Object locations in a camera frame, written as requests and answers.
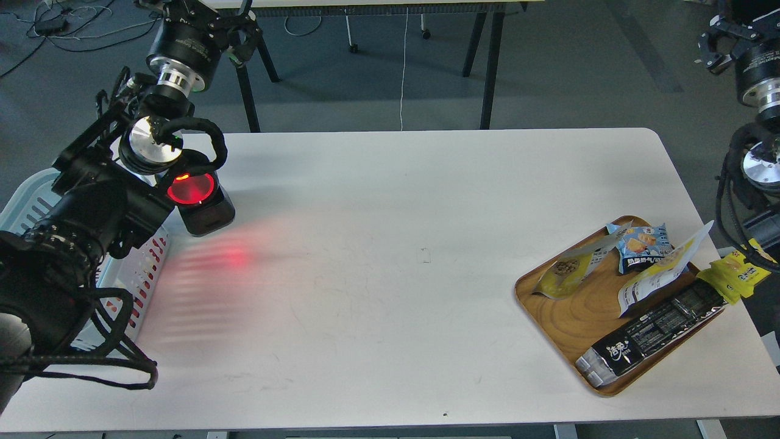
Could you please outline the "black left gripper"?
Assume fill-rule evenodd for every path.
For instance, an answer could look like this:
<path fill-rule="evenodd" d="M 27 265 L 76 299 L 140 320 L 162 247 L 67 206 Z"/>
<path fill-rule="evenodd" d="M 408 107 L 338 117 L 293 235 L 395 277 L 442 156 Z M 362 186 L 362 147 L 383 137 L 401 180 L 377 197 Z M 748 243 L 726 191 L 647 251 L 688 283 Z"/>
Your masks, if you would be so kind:
<path fill-rule="evenodd" d="M 240 67 L 262 39 L 250 1 L 233 15 L 201 1 L 147 1 L 146 7 L 162 18 L 146 63 L 158 84 L 181 93 L 206 91 L 222 55 Z"/>

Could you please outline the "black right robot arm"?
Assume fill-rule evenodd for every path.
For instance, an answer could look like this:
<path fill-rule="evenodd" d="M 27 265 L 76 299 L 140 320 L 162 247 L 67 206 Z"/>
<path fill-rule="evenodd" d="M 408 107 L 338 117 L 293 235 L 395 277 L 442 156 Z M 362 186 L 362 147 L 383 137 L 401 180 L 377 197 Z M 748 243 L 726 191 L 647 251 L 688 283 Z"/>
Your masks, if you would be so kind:
<path fill-rule="evenodd" d="M 747 261 L 778 272 L 778 11 L 749 21 L 718 15 L 698 39 L 700 61 L 718 75 L 734 67 L 739 103 L 756 119 L 733 133 L 718 177 L 716 225 Z"/>

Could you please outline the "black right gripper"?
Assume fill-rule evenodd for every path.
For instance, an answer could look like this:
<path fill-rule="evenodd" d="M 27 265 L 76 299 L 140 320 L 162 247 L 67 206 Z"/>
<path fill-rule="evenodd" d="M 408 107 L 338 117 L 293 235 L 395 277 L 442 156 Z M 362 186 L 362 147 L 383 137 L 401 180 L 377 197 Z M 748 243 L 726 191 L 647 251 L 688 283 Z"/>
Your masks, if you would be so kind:
<path fill-rule="evenodd" d="M 778 16 L 762 16 L 750 24 L 717 16 L 698 39 L 700 59 L 719 75 L 733 66 L 736 97 L 755 109 L 778 109 Z"/>

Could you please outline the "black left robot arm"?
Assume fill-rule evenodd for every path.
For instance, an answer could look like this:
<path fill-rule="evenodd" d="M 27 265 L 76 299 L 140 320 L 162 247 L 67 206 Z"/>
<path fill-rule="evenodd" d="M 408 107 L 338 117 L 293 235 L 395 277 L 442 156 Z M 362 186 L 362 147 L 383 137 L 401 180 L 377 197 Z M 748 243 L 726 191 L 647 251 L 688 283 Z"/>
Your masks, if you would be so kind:
<path fill-rule="evenodd" d="M 134 369 L 149 377 L 125 389 L 154 387 L 156 362 L 126 334 L 133 295 L 98 287 L 98 267 L 142 247 L 174 210 L 193 236 L 236 216 L 216 174 L 225 135 L 193 116 L 190 95 L 209 88 L 223 54 L 240 68 L 263 44 L 252 3 L 231 15 L 201 1 L 138 5 L 163 20 L 150 73 L 125 71 L 98 96 L 107 110 L 55 161 L 60 200 L 22 234 L 2 233 L 3 405 L 32 377 L 68 377 L 51 366 Z"/>

